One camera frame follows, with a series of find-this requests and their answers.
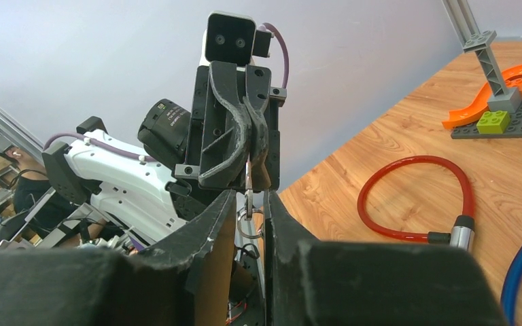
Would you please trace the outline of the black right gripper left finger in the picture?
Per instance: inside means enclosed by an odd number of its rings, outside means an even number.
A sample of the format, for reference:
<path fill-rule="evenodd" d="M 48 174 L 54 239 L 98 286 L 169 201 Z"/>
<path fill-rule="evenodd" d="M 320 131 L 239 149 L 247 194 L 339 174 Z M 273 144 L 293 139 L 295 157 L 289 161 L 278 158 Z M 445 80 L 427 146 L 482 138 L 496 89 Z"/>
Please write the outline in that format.
<path fill-rule="evenodd" d="M 224 325 L 236 198 L 138 254 L 0 250 L 0 325 Z"/>

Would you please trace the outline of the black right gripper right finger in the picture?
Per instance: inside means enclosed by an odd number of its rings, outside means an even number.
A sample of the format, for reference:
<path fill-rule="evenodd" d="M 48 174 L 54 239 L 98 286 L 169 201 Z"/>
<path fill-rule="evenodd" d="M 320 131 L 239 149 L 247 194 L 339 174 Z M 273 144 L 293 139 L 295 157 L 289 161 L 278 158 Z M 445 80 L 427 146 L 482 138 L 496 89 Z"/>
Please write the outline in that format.
<path fill-rule="evenodd" d="M 267 325 L 505 325 L 476 260 L 442 244 L 316 238 L 264 194 Z"/>

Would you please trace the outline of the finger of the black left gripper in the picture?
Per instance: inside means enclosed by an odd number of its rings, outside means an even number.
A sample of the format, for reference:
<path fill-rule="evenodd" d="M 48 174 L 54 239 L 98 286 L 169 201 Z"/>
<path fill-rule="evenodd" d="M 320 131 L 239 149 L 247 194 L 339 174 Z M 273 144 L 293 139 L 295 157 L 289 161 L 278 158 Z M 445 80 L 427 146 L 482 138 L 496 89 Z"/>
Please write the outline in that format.
<path fill-rule="evenodd" d="M 207 81 L 198 182 L 229 189 L 247 160 L 251 120 L 239 97 L 235 64 L 210 63 Z"/>
<path fill-rule="evenodd" d="M 245 97 L 243 102 L 251 118 L 249 156 L 252 164 L 253 189 L 268 189 L 271 177 L 266 167 L 268 155 L 268 126 L 264 112 L 268 106 L 271 72 L 264 67 L 247 65 L 245 68 Z"/>

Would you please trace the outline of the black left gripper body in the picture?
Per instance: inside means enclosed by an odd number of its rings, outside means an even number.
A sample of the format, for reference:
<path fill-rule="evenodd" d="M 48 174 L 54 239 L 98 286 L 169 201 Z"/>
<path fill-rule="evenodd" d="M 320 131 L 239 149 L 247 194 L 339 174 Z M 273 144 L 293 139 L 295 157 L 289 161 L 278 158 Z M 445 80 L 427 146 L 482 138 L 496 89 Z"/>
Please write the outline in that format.
<path fill-rule="evenodd" d="M 242 192 L 250 167 L 255 192 L 278 189 L 279 108 L 287 94 L 271 82 L 266 67 L 199 66 L 186 154 L 175 177 L 202 189 Z"/>

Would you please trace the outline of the small silver keys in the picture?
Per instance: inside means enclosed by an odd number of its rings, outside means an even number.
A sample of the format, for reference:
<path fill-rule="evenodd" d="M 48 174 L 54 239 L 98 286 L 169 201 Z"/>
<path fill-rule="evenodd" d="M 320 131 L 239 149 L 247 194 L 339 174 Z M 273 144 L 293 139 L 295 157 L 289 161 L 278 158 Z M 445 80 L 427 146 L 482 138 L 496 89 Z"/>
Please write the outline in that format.
<path fill-rule="evenodd" d="M 253 205 L 253 182 L 252 182 L 252 163 L 251 160 L 248 158 L 245 163 L 245 191 L 244 191 L 244 197 L 245 197 L 245 204 L 243 206 L 243 210 L 239 213 L 237 217 L 237 230 L 239 231 L 239 234 L 242 235 L 242 237 L 250 239 L 250 240 L 256 240 L 261 237 L 263 237 L 262 230 L 256 231 L 255 234 L 247 234 L 243 231 L 243 228 L 241 226 L 241 223 L 243 221 L 251 221 L 253 218 L 254 213 L 260 213 L 261 210 L 255 209 Z"/>

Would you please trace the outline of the blue cable lock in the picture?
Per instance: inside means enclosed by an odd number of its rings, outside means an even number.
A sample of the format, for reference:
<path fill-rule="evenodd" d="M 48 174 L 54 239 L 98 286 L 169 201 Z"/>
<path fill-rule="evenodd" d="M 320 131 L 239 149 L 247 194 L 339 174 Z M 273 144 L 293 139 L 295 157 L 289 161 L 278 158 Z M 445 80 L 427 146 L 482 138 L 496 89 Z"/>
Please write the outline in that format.
<path fill-rule="evenodd" d="M 516 325 L 517 297 L 522 281 L 522 245 L 514 256 L 506 273 L 500 304 L 509 325 Z"/>

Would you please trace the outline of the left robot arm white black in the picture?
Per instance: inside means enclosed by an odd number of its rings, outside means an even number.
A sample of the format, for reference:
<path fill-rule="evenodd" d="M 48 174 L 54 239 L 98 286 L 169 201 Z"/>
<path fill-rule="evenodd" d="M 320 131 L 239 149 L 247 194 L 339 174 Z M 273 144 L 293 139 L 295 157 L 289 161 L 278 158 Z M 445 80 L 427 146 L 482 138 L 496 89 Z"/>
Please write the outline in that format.
<path fill-rule="evenodd" d="M 113 138 L 99 117 L 52 136 L 42 153 L 56 192 L 89 204 L 148 247 L 189 224 L 223 191 L 254 194 L 280 183 L 279 108 L 287 90 L 266 67 L 214 61 L 196 72 L 192 110 L 158 101 L 138 131 L 141 146 Z"/>

